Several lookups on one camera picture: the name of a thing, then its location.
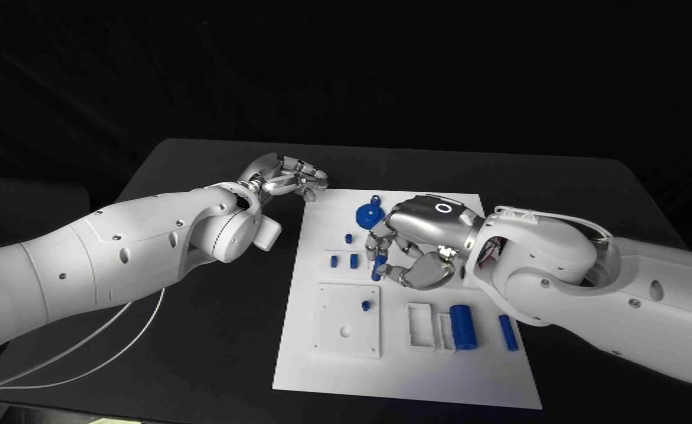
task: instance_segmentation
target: table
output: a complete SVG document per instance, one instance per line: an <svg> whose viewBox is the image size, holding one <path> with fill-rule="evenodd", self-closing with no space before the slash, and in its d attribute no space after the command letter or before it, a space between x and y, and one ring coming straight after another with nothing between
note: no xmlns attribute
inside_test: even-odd
<svg viewBox="0 0 692 424"><path fill-rule="evenodd" d="M334 188L478 193L485 212L508 204L579 216L615 235L683 247L631 172L606 159L170 139L119 200L234 180L271 151L322 168ZM543 411L273 391L301 209L298 196L272 201L266 215L283 227L272 251L250 248L236 262L203 266L168 288L148 332L110 365L64 386L0 391L0 401L175 423L671 422L687 415L692 385L595 350L555 326L521 325ZM64 379L102 362L138 332L155 300L138 301L99 338L24 383ZM0 375L56 354L112 314L73 316L17 338L0 356Z"/></svg>

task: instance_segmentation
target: white board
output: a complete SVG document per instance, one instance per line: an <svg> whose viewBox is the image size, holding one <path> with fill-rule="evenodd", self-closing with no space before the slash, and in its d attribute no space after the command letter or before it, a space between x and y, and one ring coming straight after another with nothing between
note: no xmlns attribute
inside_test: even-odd
<svg viewBox="0 0 692 424"><path fill-rule="evenodd" d="M382 208L389 212L396 203L425 192L327 189L317 202L305 205L273 389L540 409L516 322L511 320L518 351L510 352L497 320L501 311L477 288L464 286L458 269L449 283L432 291L406 289L387 279L379 282L369 279L371 264L361 252L367 231L357 226L354 215L373 194L382 197ZM478 195L433 194L461 201L484 215ZM344 242L347 233L353 235L351 244ZM348 266L351 253L358 253L357 269ZM334 254L338 265L331 268ZM392 246L387 262L407 267L412 259ZM379 288L379 358L356 357L348 355L350 351L315 350L320 284ZM353 299L348 312L357 314L358 297ZM409 303L429 305L435 336L435 349L429 352L410 349ZM445 331L439 329L439 322L448 320L438 314L446 314L455 304L471 308L478 348L469 351L454 352L448 343L439 342L441 331Z"/></svg>

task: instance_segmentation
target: robotic hand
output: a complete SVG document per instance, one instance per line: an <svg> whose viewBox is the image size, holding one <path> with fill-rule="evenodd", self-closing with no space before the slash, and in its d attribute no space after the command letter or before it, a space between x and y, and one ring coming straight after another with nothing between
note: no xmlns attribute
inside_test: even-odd
<svg viewBox="0 0 692 424"><path fill-rule="evenodd" d="M194 267L268 251L281 225L262 215L271 196L314 201L327 175L266 154L237 182L113 204L31 241L0 248L0 344L49 322L125 304Z"/></svg>
<svg viewBox="0 0 692 424"><path fill-rule="evenodd" d="M384 263L392 241L416 259L410 267ZM416 244L436 251L423 254ZM480 288L524 324L556 324L602 351L692 382L690 252L614 237L569 216L500 206L482 219L459 202L425 195L371 228L366 253L376 274L413 289L446 284L456 266L461 289Z"/></svg>

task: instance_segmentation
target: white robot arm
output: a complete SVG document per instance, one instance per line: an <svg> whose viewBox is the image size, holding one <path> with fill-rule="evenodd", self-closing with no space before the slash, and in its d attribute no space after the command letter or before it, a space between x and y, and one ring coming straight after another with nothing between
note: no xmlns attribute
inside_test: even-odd
<svg viewBox="0 0 692 424"><path fill-rule="evenodd" d="M598 238L566 222L591 227ZM384 264L396 242L416 258ZM436 246L422 253L416 243ZM612 235L568 216L497 207L482 219L438 196L399 203L366 243L376 274L415 289L459 268L500 309L531 326L555 324L598 349L692 382L692 253Z"/></svg>
<svg viewBox="0 0 692 424"><path fill-rule="evenodd" d="M118 306L180 281L201 264L268 251L281 232L262 215L272 195L305 201L327 175L266 154L237 182L113 204L31 241L0 248L0 344L74 314Z"/></svg>

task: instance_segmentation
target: white slot piece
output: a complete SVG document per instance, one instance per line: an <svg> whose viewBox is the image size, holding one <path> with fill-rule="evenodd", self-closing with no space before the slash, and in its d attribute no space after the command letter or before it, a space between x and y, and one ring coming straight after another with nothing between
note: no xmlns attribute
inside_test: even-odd
<svg viewBox="0 0 692 424"><path fill-rule="evenodd" d="M451 318L448 313L439 312L436 314L436 329L439 337L439 352L454 354L456 348L454 347L454 335L451 334Z"/></svg>
<svg viewBox="0 0 692 424"><path fill-rule="evenodd" d="M379 287L318 284L314 306L312 352L379 359Z"/></svg>
<svg viewBox="0 0 692 424"><path fill-rule="evenodd" d="M413 351L432 352L435 350L429 304L406 303L406 343Z"/></svg>

